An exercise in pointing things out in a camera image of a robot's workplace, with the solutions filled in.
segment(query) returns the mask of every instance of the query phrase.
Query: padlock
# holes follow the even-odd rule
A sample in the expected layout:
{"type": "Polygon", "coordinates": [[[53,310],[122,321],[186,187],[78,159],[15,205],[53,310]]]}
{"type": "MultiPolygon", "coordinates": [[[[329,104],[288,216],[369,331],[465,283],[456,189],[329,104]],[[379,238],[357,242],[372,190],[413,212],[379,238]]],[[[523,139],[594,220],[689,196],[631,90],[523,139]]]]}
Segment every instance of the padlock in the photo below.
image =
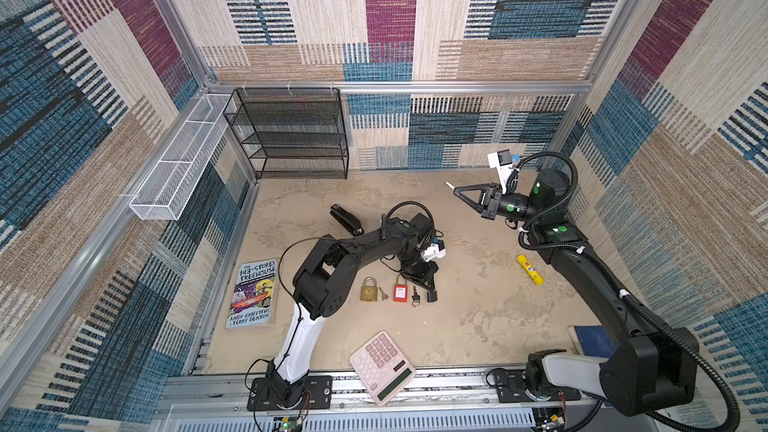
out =
{"type": "Polygon", "coordinates": [[[368,277],[362,281],[362,290],[360,291],[360,300],[363,302],[375,302],[379,300],[379,287],[376,285],[376,279],[368,277]],[[373,281],[373,285],[366,285],[368,281],[373,281]]]}
{"type": "Polygon", "coordinates": [[[395,297],[392,300],[395,302],[408,302],[408,281],[401,285],[399,274],[397,279],[395,279],[395,297]]]}

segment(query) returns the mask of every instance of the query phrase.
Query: white wire basket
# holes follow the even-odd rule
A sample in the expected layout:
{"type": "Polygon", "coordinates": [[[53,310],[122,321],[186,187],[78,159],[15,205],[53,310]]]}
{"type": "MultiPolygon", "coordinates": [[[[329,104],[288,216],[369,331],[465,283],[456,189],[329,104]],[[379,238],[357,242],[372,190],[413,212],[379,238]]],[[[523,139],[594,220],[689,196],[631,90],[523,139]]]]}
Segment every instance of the white wire basket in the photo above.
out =
{"type": "Polygon", "coordinates": [[[163,156],[130,201],[141,220],[178,220],[235,113],[227,94],[206,94],[181,125],[163,156]]]}

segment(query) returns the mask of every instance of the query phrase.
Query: patterned fabric wall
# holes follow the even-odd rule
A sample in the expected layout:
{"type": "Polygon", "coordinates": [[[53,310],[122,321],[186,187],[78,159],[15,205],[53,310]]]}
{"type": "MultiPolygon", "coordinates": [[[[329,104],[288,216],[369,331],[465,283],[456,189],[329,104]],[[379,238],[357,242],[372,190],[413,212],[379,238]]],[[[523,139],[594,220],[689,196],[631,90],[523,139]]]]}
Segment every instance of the patterned fabric wall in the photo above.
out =
{"type": "Polygon", "coordinates": [[[620,0],[174,0],[220,81],[579,79],[620,0]]]}
{"type": "MultiPolygon", "coordinates": [[[[768,0],[643,0],[566,151],[574,218],[768,430],[768,0]]],[[[687,423],[724,418],[701,375],[687,423]]]]}
{"type": "Polygon", "coordinates": [[[248,185],[224,138],[178,221],[134,218],[0,429],[145,430],[183,371],[248,185]]]}
{"type": "Polygon", "coordinates": [[[152,0],[2,0],[0,353],[195,89],[152,0]]]}
{"type": "Polygon", "coordinates": [[[570,101],[570,94],[343,95],[350,168],[488,167],[493,151],[530,155],[549,146],[570,101]]]}

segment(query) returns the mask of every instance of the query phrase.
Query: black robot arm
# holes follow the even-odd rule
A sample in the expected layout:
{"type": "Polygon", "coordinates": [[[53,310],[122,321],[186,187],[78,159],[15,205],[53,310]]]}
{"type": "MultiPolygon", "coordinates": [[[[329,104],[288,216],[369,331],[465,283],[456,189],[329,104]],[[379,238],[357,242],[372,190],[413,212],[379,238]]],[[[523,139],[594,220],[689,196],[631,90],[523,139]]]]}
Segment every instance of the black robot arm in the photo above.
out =
{"type": "MultiPolygon", "coordinates": [[[[436,301],[434,275],[438,266],[422,253],[435,240],[432,215],[423,205],[403,202],[382,216],[379,230],[337,240],[325,235],[307,255],[293,277],[293,320],[283,349],[266,366],[266,396],[282,408],[298,404],[305,390],[310,356],[326,319],[337,312],[350,294],[360,268],[395,255],[400,273],[427,290],[427,300],[436,301]],[[404,205],[422,207],[428,217],[417,214],[410,221],[392,217],[404,205]]],[[[256,393],[261,397],[261,390],[256,393]]]]}
{"type": "Polygon", "coordinates": [[[688,404],[694,397],[696,366],[713,380],[726,402],[727,417],[713,432],[733,431],[740,413],[726,382],[699,354],[696,337],[686,328],[673,329],[643,305],[600,259],[584,233],[567,217],[578,172],[573,162],[557,152],[542,152],[524,158],[516,167],[508,151],[489,157],[499,177],[506,178],[506,194],[500,184],[453,187],[453,193],[481,216],[493,220],[506,217],[518,229],[518,243],[536,251],[547,264],[573,285],[584,302],[604,325],[616,350],[608,359],[592,362],[571,360],[564,350],[545,350],[528,357],[526,387],[533,395],[556,394],[558,387],[578,388],[609,400],[622,414],[646,413],[678,430],[696,432],[655,412],[688,404]],[[530,195],[514,192],[517,173],[527,161],[553,155],[566,161],[572,180],[562,171],[539,171],[530,195]],[[480,191],[474,201],[467,191],[480,191]]]}
{"type": "Polygon", "coordinates": [[[433,236],[432,222],[422,214],[410,221],[384,217],[382,227],[355,238],[318,241],[293,276],[293,300],[310,312],[312,320],[330,317],[346,301],[360,268],[388,255],[398,257],[404,275],[437,300],[433,276],[438,266],[421,259],[423,245],[433,236]]]}

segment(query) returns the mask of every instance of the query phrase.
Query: wire shelf rack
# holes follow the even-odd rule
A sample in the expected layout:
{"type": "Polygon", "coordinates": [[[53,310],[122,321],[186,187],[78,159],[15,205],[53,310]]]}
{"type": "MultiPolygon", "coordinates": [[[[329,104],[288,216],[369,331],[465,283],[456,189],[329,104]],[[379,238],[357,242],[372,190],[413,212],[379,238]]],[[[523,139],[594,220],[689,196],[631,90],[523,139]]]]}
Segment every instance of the wire shelf rack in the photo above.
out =
{"type": "Polygon", "coordinates": [[[226,130],[232,97],[206,94],[176,132],[163,156],[130,201],[141,220],[178,220],[226,130]]]}
{"type": "Polygon", "coordinates": [[[257,178],[346,178],[350,151],[334,88],[238,88],[224,116],[257,178]]]}

